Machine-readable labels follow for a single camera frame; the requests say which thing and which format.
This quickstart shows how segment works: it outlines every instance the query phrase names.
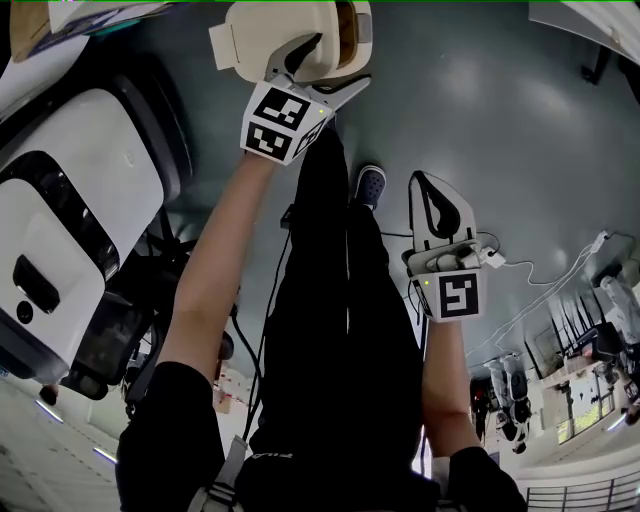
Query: white cable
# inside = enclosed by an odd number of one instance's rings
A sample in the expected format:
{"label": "white cable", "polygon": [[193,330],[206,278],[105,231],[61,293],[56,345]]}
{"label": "white cable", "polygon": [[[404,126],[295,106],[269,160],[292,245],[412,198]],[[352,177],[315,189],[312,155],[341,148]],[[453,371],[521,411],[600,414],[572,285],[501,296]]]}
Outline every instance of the white cable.
{"label": "white cable", "polygon": [[[502,324],[500,327],[498,327],[495,332],[486,340],[484,340],[480,345],[478,345],[477,347],[474,347],[473,349],[471,349],[469,352],[467,352],[465,354],[465,357],[469,357],[473,352],[475,352],[476,350],[478,350],[479,348],[484,347],[487,343],[489,343],[502,329],[504,329],[505,327],[509,327],[509,329],[502,335],[500,336],[500,338],[498,338],[498,341],[496,341],[495,345],[500,348],[501,350],[505,350],[504,348],[502,348],[500,345],[498,345],[498,343],[500,343],[500,341],[502,340],[502,338],[504,338],[509,332],[511,332],[511,330],[520,322],[520,320],[522,320],[524,317],[526,317],[529,313],[531,313],[532,311],[535,311],[536,309],[538,309],[538,307],[542,304],[544,304],[549,298],[551,298],[553,295],[555,295],[556,293],[558,293],[562,287],[569,282],[569,280],[578,272],[582,269],[582,267],[584,267],[584,265],[587,263],[587,261],[589,260],[589,257],[591,256],[591,254],[593,254],[591,252],[591,248],[593,247],[593,244],[589,244],[587,245],[584,249],[582,249],[580,251],[580,254],[578,254],[578,257],[576,258],[576,261],[574,262],[574,264],[571,266],[571,268],[561,277],[559,278],[555,284],[552,284],[551,288],[549,288],[547,291],[545,291],[542,295],[540,295],[536,300],[534,300],[533,302],[531,302],[527,307],[525,307],[524,309],[522,309],[516,316],[514,316],[511,320],[509,320],[508,322]],[[580,266],[578,266],[578,262],[580,261],[580,258],[587,256],[585,258],[585,260],[582,262],[582,264]]]}
{"label": "white cable", "polygon": [[[593,246],[593,244],[589,244],[587,245],[584,249],[582,249],[582,251],[580,252],[580,254],[578,255],[578,259],[580,259],[582,256],[584,256],[586,253],[586,250],[590,250],[591,247]],[[509,262],[505,262],[502,264],[503,267],[519,267],[520,265],[531,265],[531,270],[529,271],[529,275],[527,276],[527,284],[530,286],[552,286],[554,284],[556,284],[558,281],[561,281],[567,274],[565,274],[562,277],[559,277],[558,279],[556,279],[555,281],[551,281],[549,283],[532,283],[531,282],[531,276],[533,275],[533,261],[530,260],[524,260],[524,261],[516,261],[514,263],[509,263]]]}
{"label": "white cable", "polygon": [[[522,318],[520,318],[520,320],[522,320],[524,317],[526,317],[529,313],[532,313],[533,311],[535,311],[536,309],[538,309],[540,306],[542,306],[547,300],[549,300],[551,297],[553,297],[554,295],[556,295],[560,290],[562,290],[562,288],[564,287],[565,284],[567,284],[571,278],[573,276],[575,276],[581,269],[582,267],[584,267],[587,263],[587,261],[589,260],[589,257],[591,256],[591,253],[589,253],[587,255],[587,257],[584,259],[584,261],[580,264],[580,266],[575,270],[575,272],[573,274],[571,274],[571,276],[569,276],[561,285],[560,287],[553,292],[551,295],[549,295],[549,297],[547,297],[545,300],[543,300],[542,302],[540,302],[540,304],[537,304],[533,309],[527,311],[524,315],[522,315]],[[509,327],[509,329],[507,329],[504,334],[502,336],[500,336],[496,342],[495,342],[495,346],[498,347],[500,350],[503,350],[505,352],[509,352],[509,350],[505,349],[504,347],[500,346],[500,342],[502,341],[502,338],[504,338],[507,334],[509,334],[509,332],[511,332],[511,329],[513,329],[516,324],[518,324],[518,322],[514,323],[511,327]]]}

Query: sleeve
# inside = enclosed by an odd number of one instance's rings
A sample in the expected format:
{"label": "sleeve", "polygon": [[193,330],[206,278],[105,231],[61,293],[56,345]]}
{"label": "sleeve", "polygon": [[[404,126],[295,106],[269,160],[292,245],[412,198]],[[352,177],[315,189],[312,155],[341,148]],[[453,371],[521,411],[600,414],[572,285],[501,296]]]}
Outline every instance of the sleeve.
{"label": "sleeve", "polygon": [[185,511],[224,463],[213,391],[181,363],[155,369],[146,396],[120,436],[116,480],[121,510]]}
{"label": "sleeve", "polygon": [[479,447],[465,448],[451,457],[447,497],[469,512],[527,510],[513,479]]}

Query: wrist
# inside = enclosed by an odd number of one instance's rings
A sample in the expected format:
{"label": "wrist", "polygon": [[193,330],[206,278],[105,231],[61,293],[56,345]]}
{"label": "wrist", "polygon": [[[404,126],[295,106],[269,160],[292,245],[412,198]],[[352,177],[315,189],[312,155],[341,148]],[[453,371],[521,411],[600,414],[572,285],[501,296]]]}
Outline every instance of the wrist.
{"label": "wrist", "polygon": [[271,176],[276,169],[276,163],[255,153],[247,151],[240,162],[239,170]]}

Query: floor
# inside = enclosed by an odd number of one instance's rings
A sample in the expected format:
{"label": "floor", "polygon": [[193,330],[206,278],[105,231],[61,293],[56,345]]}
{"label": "floor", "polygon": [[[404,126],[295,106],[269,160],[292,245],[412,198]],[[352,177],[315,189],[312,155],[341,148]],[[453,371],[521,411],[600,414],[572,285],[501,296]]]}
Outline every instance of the floor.
{"label": "floor", "polygon": [[[241,156],[240,123],[252,86],[232,70],[216,70],[208,37],[227,9],[185,5],[107,41],[156,54],[182,97],[196,172],[171,207],[184,237],[201,229]],[[340,131],[353,172],[364,162],[387,172],[376,212],[383,231],[408,232],[407,184],[422,169],[467,199],[478,229],[499,237],[508,261],[533,261],[534,281],[564,274],[602,229],[640,236],[640,105],[615,65],[599,87],[581,79],[580,66],[595,62],[593,43],[529,22],[526,3],[373,3],[372,11],[373,83],[343,109]],[[243,277],[239,320],[256,346],[286,236],[279,218],[293,200],[298,169],[293,164],[274,179]],[[385,243],[391,275],[406,295],[400,254],[410,240]],[[630,240],[614,237],[563,296],[586,290],[588,276],[632,249]],[[475,349],[467,359],[473,373],[502,353],[498,336],[489,339],[494,331],[546,289],[529,286],[528,272],[487,269],[486,315],[464,323],[466,350]],[[500,345],[523,351],[524,339],[543,333],[536,357],[548,358],[548,327],[543,306]],[[242,348],[236,353],[233,365],[251,374],[249,357]]]}

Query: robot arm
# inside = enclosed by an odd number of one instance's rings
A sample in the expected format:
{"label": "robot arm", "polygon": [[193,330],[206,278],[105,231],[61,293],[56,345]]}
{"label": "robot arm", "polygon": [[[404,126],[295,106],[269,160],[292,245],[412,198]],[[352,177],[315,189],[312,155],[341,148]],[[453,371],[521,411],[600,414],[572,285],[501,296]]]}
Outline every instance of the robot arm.
{"label": "robot arm", "polygon": [[473,210],[451,185],[422,171],[409,182],[413,251],[409,279],[427,316],[436,322],[484,314],[485,281]]}

